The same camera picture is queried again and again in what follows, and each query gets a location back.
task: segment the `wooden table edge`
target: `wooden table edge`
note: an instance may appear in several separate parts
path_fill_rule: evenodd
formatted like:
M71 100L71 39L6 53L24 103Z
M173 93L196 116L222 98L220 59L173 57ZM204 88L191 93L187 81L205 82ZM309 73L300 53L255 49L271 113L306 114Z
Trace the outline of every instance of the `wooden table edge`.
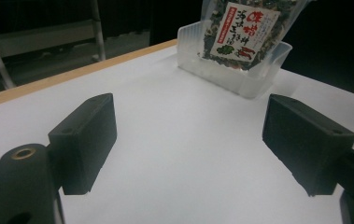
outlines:
M130 53L126 53L123 54L121 56L118 57L114 57L111 59L107 59L104 60L102 62L99 63L93 63L87 66L83 66L80 67L78 69L74 69L68 72L64 72L61 73L59 75L56 76L52 76L52 77L47 77L47 78L43 78L40 79L38 81L35 82L31 82L25 85L21 85L18 86L16 88L12 88L6 91L0 91L0 104L22 97L24 95L27 95L29 93L35 92L35 91L40 91L43 89L46 89L48 87L66 82L68 80L71 80L73 78L77 78L77 77L82 77L85 76L87 74L90 74L92 72L95 71L99 71L101 69L105 69L107 67L119 64L119 63L124 63L127 62L129 60L141 57L141 56L145 56L147 54L150 54L152 52L161 50L161 49L166 49L169 47L172 47L174 45L177 44L177 40L173 39L173 40L169 40L166 42L163 42L161 44L158 45L153 45L144 49L139 49Z

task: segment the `plastic bag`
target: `plastic bag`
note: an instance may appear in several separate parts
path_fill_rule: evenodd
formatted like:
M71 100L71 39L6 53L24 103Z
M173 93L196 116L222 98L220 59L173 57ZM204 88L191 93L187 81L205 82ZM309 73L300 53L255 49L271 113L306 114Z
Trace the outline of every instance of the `plastic bag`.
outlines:
M282 40L311 0L203 0L199 55L249 70Z

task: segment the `package label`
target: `package label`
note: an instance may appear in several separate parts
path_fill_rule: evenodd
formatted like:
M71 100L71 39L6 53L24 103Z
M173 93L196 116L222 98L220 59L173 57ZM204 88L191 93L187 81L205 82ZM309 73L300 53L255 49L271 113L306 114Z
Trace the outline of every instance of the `package label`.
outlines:
M229 2L210 54L252 62L280 12Z

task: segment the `translucent plastic container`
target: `translucent plastic container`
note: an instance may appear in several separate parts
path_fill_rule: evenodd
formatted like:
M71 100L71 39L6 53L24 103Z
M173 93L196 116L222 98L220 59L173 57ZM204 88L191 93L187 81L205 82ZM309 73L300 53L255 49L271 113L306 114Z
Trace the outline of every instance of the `translucent plastic container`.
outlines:
M179 28L177 34L177 64L180 68L222 88L253 99L268 90L292 46L280 42L261 63L247 71L232 69L198 56L202 25L196 23Z

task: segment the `white table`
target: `white table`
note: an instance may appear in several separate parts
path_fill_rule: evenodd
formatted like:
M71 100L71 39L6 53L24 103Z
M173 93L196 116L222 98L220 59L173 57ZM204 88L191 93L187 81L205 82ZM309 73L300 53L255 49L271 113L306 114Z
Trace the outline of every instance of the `white table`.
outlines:
M354 94L281 70L247 100L177 67L175 46L0 104L0 157L48 132L86 99L112 92L118 139L66 223L342 223L338 186L308 197L262 141L270 93L354 132Z

